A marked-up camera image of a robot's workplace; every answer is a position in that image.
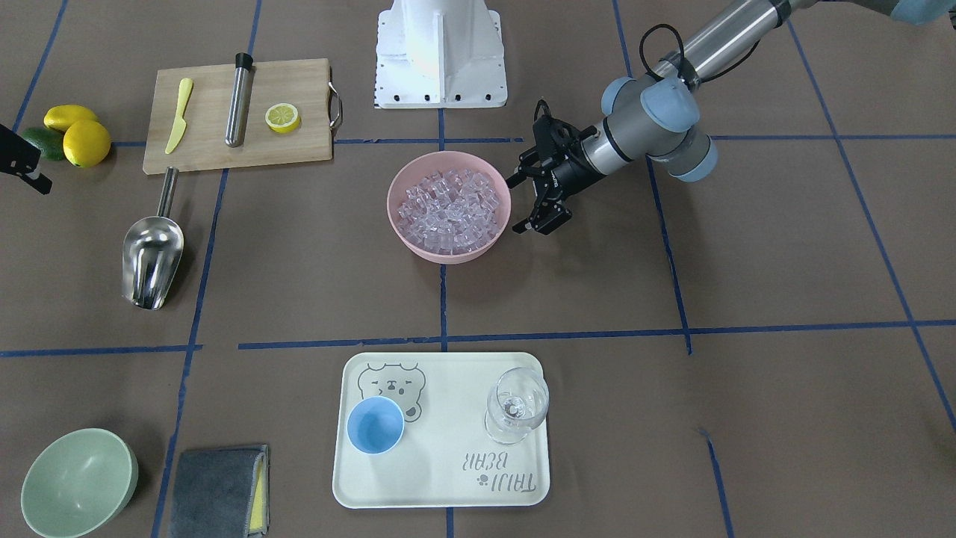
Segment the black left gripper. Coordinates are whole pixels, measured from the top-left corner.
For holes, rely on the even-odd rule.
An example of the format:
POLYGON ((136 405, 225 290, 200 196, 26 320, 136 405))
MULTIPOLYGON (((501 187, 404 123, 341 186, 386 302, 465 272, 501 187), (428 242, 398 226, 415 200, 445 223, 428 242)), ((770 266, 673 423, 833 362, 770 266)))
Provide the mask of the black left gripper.
POLYGON ((529 217, 511 227, 515 234, 535 231, 549 235, 573 217, 565 200, 604 177, 592 166, 583 143, 598 135, 597 127, 583 131, 552 116, 540 116, 533 123, 536 153, 521 153, 513 174, 506 180, 515 188, 533 178, 535 202, 529 217))

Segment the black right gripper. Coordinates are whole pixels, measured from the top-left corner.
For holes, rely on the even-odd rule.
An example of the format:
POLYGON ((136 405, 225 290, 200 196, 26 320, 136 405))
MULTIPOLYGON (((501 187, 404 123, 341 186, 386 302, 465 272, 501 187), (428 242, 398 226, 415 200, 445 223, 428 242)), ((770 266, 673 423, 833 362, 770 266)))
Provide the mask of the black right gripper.
POLYGON ((41 151, 1 125, 1 173, 20 178, 39 194, 50 194, 52 181, 39 170, 41 151))

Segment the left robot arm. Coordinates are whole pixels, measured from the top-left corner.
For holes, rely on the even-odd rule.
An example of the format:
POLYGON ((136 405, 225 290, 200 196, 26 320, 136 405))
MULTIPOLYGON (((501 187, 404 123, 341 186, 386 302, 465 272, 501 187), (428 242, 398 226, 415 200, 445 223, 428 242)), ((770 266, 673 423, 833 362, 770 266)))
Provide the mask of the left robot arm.
POLYGON ((669 24, 676 48, 658 64, 642 62, 638 78, 622 76, 602 93, 602 119, 586 129, 557 119, 546 101, 537 102, 532 149, 521 153, 509 188, 530 180, 535 201, 516 234, 549 235, 571 219, 570 197, 631 162, 648 158, 683 182, 704 179, 719 152, 698 129, 701 113, 694 93, 748 59, 766 34, 783 26, 810 1, 732 1, 688 40, 669 24))

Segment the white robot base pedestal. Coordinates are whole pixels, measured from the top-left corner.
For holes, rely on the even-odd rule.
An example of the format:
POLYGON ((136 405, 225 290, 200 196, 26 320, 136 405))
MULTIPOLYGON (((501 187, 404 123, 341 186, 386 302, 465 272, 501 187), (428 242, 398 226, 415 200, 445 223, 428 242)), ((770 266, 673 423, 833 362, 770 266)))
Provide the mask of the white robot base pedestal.
POLYGON ((484 1, 395 1, 380 11, 376 30, 376 108, 508 102, 501 17, 484 1))

